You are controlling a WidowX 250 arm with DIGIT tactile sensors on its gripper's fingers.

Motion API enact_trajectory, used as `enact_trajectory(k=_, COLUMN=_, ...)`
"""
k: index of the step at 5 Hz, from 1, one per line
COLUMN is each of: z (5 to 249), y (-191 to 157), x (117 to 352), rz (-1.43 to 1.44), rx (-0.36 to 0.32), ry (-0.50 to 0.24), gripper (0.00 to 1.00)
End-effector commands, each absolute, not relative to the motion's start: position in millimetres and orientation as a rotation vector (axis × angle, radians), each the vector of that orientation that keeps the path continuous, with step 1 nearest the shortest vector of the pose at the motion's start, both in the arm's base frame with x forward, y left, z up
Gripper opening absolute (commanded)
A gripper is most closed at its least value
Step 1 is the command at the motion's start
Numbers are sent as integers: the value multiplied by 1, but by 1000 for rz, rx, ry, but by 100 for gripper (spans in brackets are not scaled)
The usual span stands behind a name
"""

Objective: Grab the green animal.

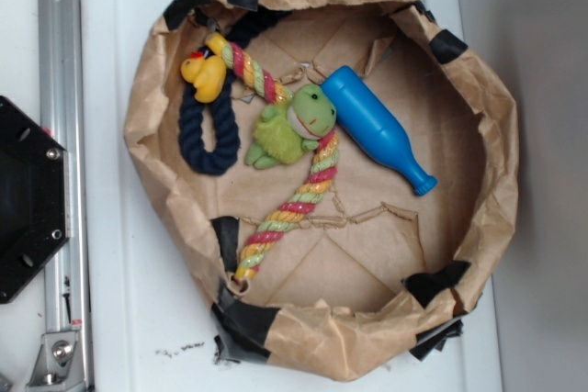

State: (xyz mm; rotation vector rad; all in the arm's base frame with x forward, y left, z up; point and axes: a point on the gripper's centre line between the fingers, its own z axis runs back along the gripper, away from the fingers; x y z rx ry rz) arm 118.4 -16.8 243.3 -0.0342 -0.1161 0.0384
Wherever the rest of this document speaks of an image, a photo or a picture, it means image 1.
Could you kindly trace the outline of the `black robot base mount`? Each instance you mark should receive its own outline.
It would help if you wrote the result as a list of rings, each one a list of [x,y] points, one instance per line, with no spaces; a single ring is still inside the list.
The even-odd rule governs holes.
[[[65,149],[1,98],[1,303],[12,302],[68,239]]]

